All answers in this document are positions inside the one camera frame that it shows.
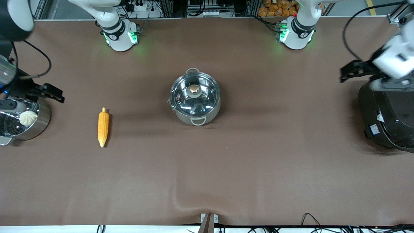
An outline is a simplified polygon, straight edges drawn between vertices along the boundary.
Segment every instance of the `floor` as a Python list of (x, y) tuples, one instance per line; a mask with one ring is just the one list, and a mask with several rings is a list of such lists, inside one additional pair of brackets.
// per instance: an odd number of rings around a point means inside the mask
[[(359, 10), (372, 5), (380, 5), (400, 0), (343, 0), (336, 3), (329, 16), (352, 16)], [(361, 13), (361, 16), (367, 15), (387, 15), (395, 7), (384, 7), (372, 9)], [(68, 2), (68, 0), (53, 0), (48, 12), (48, 19), (92, 19), (88, 13), (80, 7)]]

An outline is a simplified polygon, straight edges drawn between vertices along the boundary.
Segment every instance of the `metal pot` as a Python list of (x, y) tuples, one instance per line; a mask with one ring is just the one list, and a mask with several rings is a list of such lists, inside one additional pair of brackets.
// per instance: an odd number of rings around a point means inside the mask
[(216, 80), (196, 68), (190, 68), (173, 83), (168, 103), (181, 121), (202, 126), (219, 112), (220, 99)]
[(35, 109), (32, 109), (32, 111), (36, 112), (38, 115), (36, 121), (19, 134), (13, 134), (7, 131), (7, 128), (9, 127), (7, 125), (9, 116), (0, 114), (0, 146), (7, 146), (13, 140), (26, 141), (33, 139), (46, 129), (51, 118), (49, 105), (44, 100), (39, 99)]

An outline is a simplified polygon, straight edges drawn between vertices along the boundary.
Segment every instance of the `corn cob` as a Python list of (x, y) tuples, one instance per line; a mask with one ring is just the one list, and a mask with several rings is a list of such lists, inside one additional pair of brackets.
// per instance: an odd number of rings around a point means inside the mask
[(98, 141), (101, 147), (105, 146), (106, 139), (108, 137), (109, 128), (109, 114), (105, 108), (102, 108), (102, 112), (99, 113), (98, 119)]

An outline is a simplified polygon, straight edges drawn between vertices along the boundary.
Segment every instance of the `white robotic arm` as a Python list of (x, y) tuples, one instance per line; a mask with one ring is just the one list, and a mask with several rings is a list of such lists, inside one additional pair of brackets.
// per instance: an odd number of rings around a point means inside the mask
[(0, 0), (0, 35), (8, 41), (22, 41), (33, 31), (34, 23), (27, 0)]
[[(414, 0), (409, 3), (413, 9)], [(344, 66), (340, 82), (372, 75), (370, 88), (374, 91), (414, 91), (413, 32), (414, 21), (411, 19), (370, 60), (353, 60)]]
[(91, 14), (101, 26), (106, 42), (115, 51), (126, 51), (138, 44), (139, 25), (121, 19), (114, 6), (121, 0), (69, 0)]
[(312, 39), (316, 23), (322, 15), (319, 3), (332, 3), (341, 0), (297, 0), (301, 8), (296, 17), (290, 16), (282, 24), (284, 32), (279, 41), (290, 49), (303, 49)]

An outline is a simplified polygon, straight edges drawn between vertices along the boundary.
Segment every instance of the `robotic arm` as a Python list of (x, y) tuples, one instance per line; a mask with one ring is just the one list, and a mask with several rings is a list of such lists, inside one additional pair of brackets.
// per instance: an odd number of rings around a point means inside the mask
[[(0, 0), (0, 21), (0, 36), (10, 42), (27, 39), (34, 28), (27, 0)], [(38, 85), (32, 78), (34, 76), (29, 76), (0, 55), (0, 93), (34, 102), (39, 97), (51, 98), (61, 103), (65, 101), (60, 89), (48, 83)], [(9, 102), (10, 100), (0, 100), (2, 110), (12, 106)]]
[[(341, 0), (297, 0), (301, 5), (296, 17), (279, 24), (282, 33), (278, 41), (291, 49), (303, 49), (312, 39), (316, 23), (322, 14), (318, 5)], [(414, 0), (408, 1), (414, 11)], [(368, 61), (353, 60), (341, 69), (340, 82), (365, 75), (374, 91), (414, 91), (414, 21), (411, 20), (377, 50)]]
[(314, 28), (322, 15), (319, 3), (332, 3), (342, 0), (297, 0), (301, 8), (296, 17), (290, 16), (283, 20), (280, 28), (283, 33), (278, 35), (280, 43), (290, 49), (303, 49), (312, 39)]
[(138, 44), (139, 25), (121, 19), (114, 6), (121, 0), (69, 0), (92, 15), (103, 30), (106, 42), (115, 51), (126, 51)]
[[(414, 0), (409, 0), (414, 11)], [(370, 77), (373, 91), (414, 91), (414, 21), (411, 19), (368, 61), (353, 60), (341, 69), (340, 82)]]

